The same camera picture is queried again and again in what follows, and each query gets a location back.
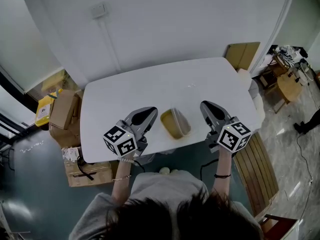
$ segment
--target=black wristband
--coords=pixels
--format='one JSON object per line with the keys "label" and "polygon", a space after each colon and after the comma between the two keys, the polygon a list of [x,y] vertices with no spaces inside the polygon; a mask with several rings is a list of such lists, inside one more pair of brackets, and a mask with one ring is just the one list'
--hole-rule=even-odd
{"label": "black wristband", "polygon": [[214,174],[214,177],[215,178],[219,178],[219,179],[226,179],[226,178],[228,178],[230,176],[231,176],[231,174],[229,174],[229,175],[217,175],[217,174]]}

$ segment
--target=person's leg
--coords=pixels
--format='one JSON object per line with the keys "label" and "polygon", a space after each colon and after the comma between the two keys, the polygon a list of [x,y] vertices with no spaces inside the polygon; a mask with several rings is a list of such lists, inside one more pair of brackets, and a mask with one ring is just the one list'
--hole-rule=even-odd
{"label": "person's leg", "polygon": [[314,113],[314,115],[312,116],[309,122],[302,124],[300,126],[300,129],[301,129],[301,132],[306,134],[307,132],[317,127],[318,125],[320,125],[320,109]]}

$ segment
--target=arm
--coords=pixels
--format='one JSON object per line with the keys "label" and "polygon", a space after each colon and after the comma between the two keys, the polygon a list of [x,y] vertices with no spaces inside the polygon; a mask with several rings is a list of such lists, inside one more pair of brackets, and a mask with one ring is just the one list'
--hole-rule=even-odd
{"label": "arm", "polygon": [[[231,152],[219,145],[219,161],[216,169],[217,175],[230,175],[231,174]],[[230,187],[230,177],[216,178],[214,180],[212,193],[217,193],[220,196],[228,196]]]}
{"label": "arm", "polygon": [[[125,158],[132,159],[134,152],[129,153]],[[116,171],[115,179],[120,179],[130,175],[131,163],[120,161]],[[118,205],[123,205],[129,198],[129,178],[115,181],[113,185],[111,197]]]}

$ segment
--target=yellow container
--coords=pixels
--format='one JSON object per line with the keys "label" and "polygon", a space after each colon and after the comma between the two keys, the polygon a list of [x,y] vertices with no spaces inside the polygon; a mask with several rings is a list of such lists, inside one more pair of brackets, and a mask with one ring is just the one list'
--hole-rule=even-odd
{"label": "yellow container", "polygon": [[[57,97],[56,92],[50,93],[52,96]],[[55,99],[49,96],[45,96],[40,99],[38,102],[38,108],[35,114],[35,125],[37,127],[43,126],[49,123],[50,113],[51,113],[51,104],[54,103]]]}

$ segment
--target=bracelet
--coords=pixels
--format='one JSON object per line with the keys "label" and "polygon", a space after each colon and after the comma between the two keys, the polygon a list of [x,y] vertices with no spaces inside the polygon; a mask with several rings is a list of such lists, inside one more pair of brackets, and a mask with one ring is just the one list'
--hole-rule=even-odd
{"label": "bracelet", "polygon": [[129,179],[131,177],[131,175],[127,175],[127,176],[124,176],[122,178],[114,178],[112,179],[114,182],[117,182],[117,181],[122,181],[124,179]]}
{"label": "bracelet", "polygon": [[226,178],[228,178],[230,176],[231,176],[231,174],[229,174],[229,175],[217,175],[217,174],[214,174],[214,177],[215,178],[219,178],[219,179],[226,179]]}

